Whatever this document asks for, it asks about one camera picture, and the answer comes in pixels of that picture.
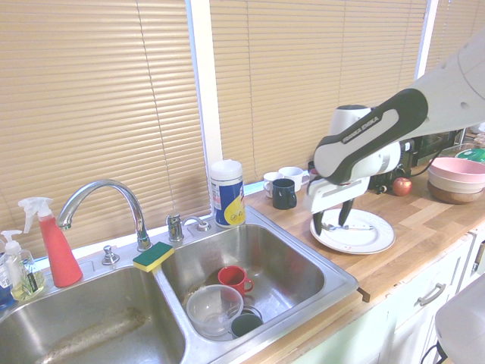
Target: kitchen sink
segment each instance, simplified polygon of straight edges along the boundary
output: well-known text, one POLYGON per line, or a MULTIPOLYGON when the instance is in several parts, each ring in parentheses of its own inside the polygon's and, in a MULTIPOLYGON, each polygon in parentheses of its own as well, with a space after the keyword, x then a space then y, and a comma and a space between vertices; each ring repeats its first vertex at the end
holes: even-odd
POLYGON ((8 364, 171 364, 185 339, 154 276, 126 267, 19 306, 0 345, 8 364))
MULTIPOLYGON (((256 224, 220 231, 176 250, 162 265, 179 302, 185 307, 199 288, 220 284, 217 274, 224 266, 246 270, 254 287, 244 297, 245 310, 263 322, 304 302, 324 287, 324 273, 272 234, 256 224)), ((230 335, 216 340, 230 340, 230 335)))
POLYGON ((58 289, 50 284, 33 301, 0 312, 0 358, 9 364, 239 363, 357 289, 357 281, 281 227, 246 207, 246 223, 229 230, 206 220, 183 227, 182 241, 151 237, 174 254, 151 273, 133 267, 136 243, 80 261, 83 279, 58 289), (263 325, 233 339, 206 338, 192 326, 186 302, 200 287, 218 284, 227 265, 243 267, 254 288, 243 312, 263 325))

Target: red apple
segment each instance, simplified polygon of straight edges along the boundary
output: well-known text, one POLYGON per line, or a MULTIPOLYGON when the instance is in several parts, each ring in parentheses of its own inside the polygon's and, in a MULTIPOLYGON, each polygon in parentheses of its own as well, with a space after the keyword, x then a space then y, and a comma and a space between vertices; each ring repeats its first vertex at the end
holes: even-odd
POLYGON ((393 192, 397 196, 405 196, 412 190, 412 182, 408 178, 398 177, 393 182, 393 192))

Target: red spray bottle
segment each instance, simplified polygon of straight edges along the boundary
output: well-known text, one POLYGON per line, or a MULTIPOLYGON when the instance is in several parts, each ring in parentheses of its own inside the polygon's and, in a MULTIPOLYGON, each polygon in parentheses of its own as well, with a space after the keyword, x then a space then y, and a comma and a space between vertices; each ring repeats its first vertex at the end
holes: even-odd
POLYGON ((51 266, 52 278, 56 287, 67 287, 82 278, 83 273, 67 243, 62 230, 57 226, 49 205, 52 199, 31 197, 21 200, 18 205, 25 211, 24 233, 28 233, 35 214, 39 217, 40 230, 51 266))

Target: brown bowl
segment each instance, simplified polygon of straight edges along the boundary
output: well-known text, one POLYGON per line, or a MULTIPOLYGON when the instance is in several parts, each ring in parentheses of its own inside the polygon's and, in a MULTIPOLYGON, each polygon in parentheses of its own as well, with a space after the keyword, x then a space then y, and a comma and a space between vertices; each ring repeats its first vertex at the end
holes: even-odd
POLYGON ((465 203, 470 203, 476 201, 482 196, 483 190, 476 193, 455 193, 445 190, 441 190, 431 184, 430 181, 427 182, 427 188, 431 194, 440 201, 453 203, 455 205, 464 205, 465 203))

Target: beige blinds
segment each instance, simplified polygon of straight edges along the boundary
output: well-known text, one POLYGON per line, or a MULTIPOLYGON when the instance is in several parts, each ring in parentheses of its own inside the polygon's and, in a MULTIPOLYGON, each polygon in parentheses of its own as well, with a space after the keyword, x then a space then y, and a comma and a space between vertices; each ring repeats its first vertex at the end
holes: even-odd
POLYGON ((412 83, 426 0, 211 0, 224 158, 245 182, 302 168, 339 105, 412 83))
MULTIPOLYGON (((23 229, 20 199, 57 216, 84 184, 112 178, 148 228, 176 209, 209 212, 184 0, 0 4, 0 228, 23 229)), ((66 232, 71 247, 132 234, 126 200, 101 188, 66 232)), ((19 237, 45 250, 38 223, 19 237)))
POLYGON ((436 10, 426 71, 456 52, 485 26, 485 0, 440 0, 436 10))

